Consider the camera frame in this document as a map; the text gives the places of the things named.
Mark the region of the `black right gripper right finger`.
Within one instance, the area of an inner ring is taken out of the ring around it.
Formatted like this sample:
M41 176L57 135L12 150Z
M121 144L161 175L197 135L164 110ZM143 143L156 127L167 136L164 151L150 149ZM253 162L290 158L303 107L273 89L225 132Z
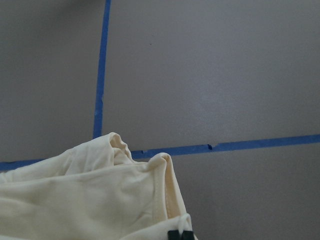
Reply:
M184 230L181 234L181 240L194 240L194 232L191 230Z

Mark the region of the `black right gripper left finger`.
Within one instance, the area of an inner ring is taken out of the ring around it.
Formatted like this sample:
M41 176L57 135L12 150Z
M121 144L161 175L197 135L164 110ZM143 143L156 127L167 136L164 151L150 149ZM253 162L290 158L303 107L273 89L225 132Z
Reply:
M167 238L168 240L180 240L180 232L178 230L169 230L167 232Z

